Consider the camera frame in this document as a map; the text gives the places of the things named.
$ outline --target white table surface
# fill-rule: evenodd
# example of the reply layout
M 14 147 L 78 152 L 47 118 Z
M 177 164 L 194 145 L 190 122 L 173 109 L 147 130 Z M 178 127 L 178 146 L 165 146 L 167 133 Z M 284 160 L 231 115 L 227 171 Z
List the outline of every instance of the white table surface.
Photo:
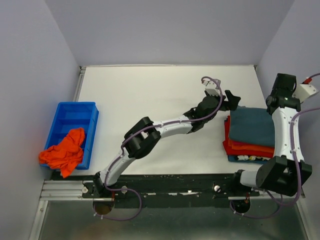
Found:
M 90 168 L 72 175 L 93 175 L 116 156 L 125 133 L 141 118 L 169 120 L 196 107 L 205 97 L 201 77 L 221 80 L 222 90 L 240 96 L 240 106 L 266 108 L 254 67 L 248 66 L 101 66 L 87 67 L 79 102 L 96 102 L 99 117 Z M 161 139 L 152 152 L 123 174 L 215 174 L 257 170 L 255 163 L 229 162 L 223 148 L 224 119 L 217 116 L 198 132 Z

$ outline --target white connector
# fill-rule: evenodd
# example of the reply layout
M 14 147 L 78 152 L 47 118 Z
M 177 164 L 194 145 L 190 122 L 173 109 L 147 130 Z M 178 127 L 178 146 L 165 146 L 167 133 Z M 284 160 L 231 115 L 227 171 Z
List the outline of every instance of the white connector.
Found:
M 299 99 L 300 103 L 303 103 L 306 99 L 316 95 L 318 92 L 319 90 L 311 84 L 297 84 L 292 96 Z
M 215 79 L 218 84 L 220 85 L 220 80 L 219 79 Z M 213 81 L 209 81 L 209 80 L 204 80 L 202 82 L 203 85 L 205 85 L 205 91 L 212 96 L 220 96 L 220 92 L 219 92 L 219 88 L 218 86 L 213 82 Z

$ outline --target gray wall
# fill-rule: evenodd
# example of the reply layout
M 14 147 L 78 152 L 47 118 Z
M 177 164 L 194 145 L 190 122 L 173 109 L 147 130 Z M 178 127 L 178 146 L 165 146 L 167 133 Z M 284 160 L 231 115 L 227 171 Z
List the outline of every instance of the gray wall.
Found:
M 45 0 L 80 65 L 257 64 L 293 0 Z
M 259 82 L 266 97 L 277 73 L 296 75 L 299 82 L 320 72 L 320 1 L 295 0 L 257 67 Z M 320 77 L 312 83 L 320 89 Z M 320 94 L 303 103 L 303 109 L 320 107 Z M 320 111 L 301 116 L 300 144 L 313 174 L 303 189 L 309 216 L 320 226 Z M 317 228 L 320 239 L 320 228 Z
M 46 171 L 38 153 L 78 65 L 43 0 L 0 7 L 0 239 L 28 239 Z

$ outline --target stack of folded clothes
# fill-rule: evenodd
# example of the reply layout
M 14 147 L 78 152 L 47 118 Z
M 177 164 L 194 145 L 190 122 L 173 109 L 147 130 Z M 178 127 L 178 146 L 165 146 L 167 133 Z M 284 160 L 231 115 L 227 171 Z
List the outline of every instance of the stack of folded clothes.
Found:
M 263 164 L 275 151 L 275 127 L 266 109 L 238 107 L 224 122 L 223 146 L 230 162 Z

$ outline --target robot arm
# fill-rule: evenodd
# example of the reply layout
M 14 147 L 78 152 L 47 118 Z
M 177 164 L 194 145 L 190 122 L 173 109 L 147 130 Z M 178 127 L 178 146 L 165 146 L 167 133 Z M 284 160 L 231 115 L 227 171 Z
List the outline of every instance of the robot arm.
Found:
M 237 109 L 241 98 L 233 96 L 229 90 L 226 90 L 228 101 L 225 101 L 226 97 L 221 96 L 222 92 L 218 87 L 220 80 L 206 80 L 206 77 L 203 77 L 201 81 L 205 85 L 206 96 L 197 107 L 191 108 L 182 116 L 171 120 L 153 122 L 149 117 L 142 118 L 124 135 L 125 140 L 114 160 L 95 175 L 95 185 L 111 186 L 115 184 L 122 172 L 136 159 L 148 155 L 160 139 L 176 134 L 194 133 L 213 119 L 218 110 Z
M 300 167 L 301 185 L 312 174 L 312 166 L 304 162 L 301 152 L 299 116 L 294 121 L 293 118 L 301 110 L 301 103 L 318 92 L 310 84 L 297 85 L 296 77 L 293 75 L 278 73 L 272 92 L 266 99 L 267 112 L 272 115 L 274 123 L 274 157 L 258 171 L 238 171 L 238 174 L 241 174 L 241 185 L 266 189 L 286 196 L 297 193 L 298 175 L 294 152 Z

